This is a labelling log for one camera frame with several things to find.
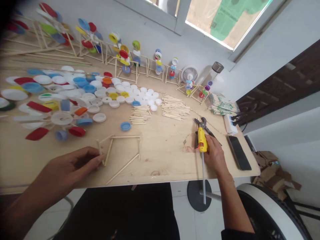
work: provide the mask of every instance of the hand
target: hand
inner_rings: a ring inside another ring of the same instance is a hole
[[[219,141],[210,136],[205,135],[208,142],[207,152],[204,153],[204,161],[211,171],[214,171],[217,176],[230,175],[227,168],[224,152]]]
[[[43,168],[22,197],[47,209],[68,195],[77,183],[96,170],[104,158],[104,155],[99,156],[99,151],[92,147],[56,157]]]

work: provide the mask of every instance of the window frame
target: window frame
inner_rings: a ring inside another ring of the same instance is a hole
[[[140,15],[156,22],[157,24],[173,31],[179,36],[183,35],[186,28],[193,28],[197,30],[197,34],[205,35],[212,39],[213,45],[222,45],[225,49],[228,59],[237,63],[239,57],[251,46],[250,43],[255,41],[264,32],[264,26],[272,19],[275,13],[289,0],[273,0],[269,6],[259,15],[254,24],[247,30],[246,34],[241,38],[240,42],[234,49],[219,41],[209,33],[194,26],[192,23],[186,21],[191,0],[180,0],[177,17],[171,16],[164,12],[159,7],[146,0],[115,0],[120,4],[130,8],[131,10],[139,13]]]

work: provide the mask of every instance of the wooden table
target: wooden table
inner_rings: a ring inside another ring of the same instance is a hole
[[[104,65],[97,61],[93,62],[94,67],[74,67],[86,72],[105,71],[114,73],[113,65]],[[3,66],[17,65],[17,62],[2,63]],[[60,69],[61,65],[48,65],[39,63],[18,63],[23,67],[54,67]],[[8,76],[26,76],[25,70],[13,71],[2,69],[1,89],[7,85],[4,78]],[[249,160],[252,170],[240,171],[232,155],[227,142],[226,129],[222,116],[213,115],[206,108],[206,104],[200,106],[198,102],[180,91],[176,91],[177,85],[161,82],[154,78],[146,78],[140,75],[138,85],[152,88],[157,92],[168,93],[173,97],[183,99],[185,104],[198,114],[205,117],[210,123],[208,128],[222,144],[228,169],[233,177],[256,176],[260,174],[259,166],[248,146],[246,140],[239,131],[236,135]],[[141,158],[136,158],[127,168],[125,168],[108,186],[133,185],[143,183],[187,181],[202,179],[202,161],[198,151],[193,149],[195,131],[197,125],[193,118],[200,119],[195,112],[184,121],[177,121],[161,115],[161,107],[157,112],[152,113],[152,117],[147,120],[147,124],[133,125],[131,130],[123,132],[120,124],[129,120],[132,106],[124,103],[119,108],[113,109],[108,105],[102,105],[102,113],[105,113],[107,120],[103,123],[94,123],[85,127],[84,137],[68,136],[67,142],[58,142],[54,138],[55,127],[43,139],[39,141],[25,140],[31,131],[22,128],[18,123],[11,121],[11,117],[0,119],[0,193],[22,192],[38,175],[47,162],[57,156],[66,154],[85,146],[96,147],[96,139],[104,139],[114,134],[116,136],[141,135]],[[25,115],[16,109],[3,114],[10,116]],[[109,145],[109,140],[103,144],[104,148]],[[87,179],[79,184],[79,188],[102,187],[117,173],[133,156],[138,152],[137,139],[116,139],[114,140],[112,151],[107,166],[92,173]],[[205,168],[207,179],[216,178],[215,173]]]

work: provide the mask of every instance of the yellow glue gun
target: yellow glue gun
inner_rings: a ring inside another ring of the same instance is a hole
[[[200,152],[207,151],[207,139],[204,136],[204,131],[201,127],[198,128],[198,142],[199,142],[199,150]]]

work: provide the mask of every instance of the floor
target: floor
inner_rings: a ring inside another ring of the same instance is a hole
[[[218,180],[211,179],[209,182],[212,192],[219,194]],[[250,178],[234,178],[234,182],[236,186],[239,186],[242,183],[250,183]],[[213,199],[205,212],[193,210],[187,198],[187,184],[187,181],[171,183],[173,208],[179,227],[180,239],[221,239],[220,232],[224,229],[221,202]],[[84,191],[85,189],[75,189],[68,197],[76,204]],[[40,216],[24,240],[48,239],[59,230],[68,215],[69,209],[70,204],[62,199]]]

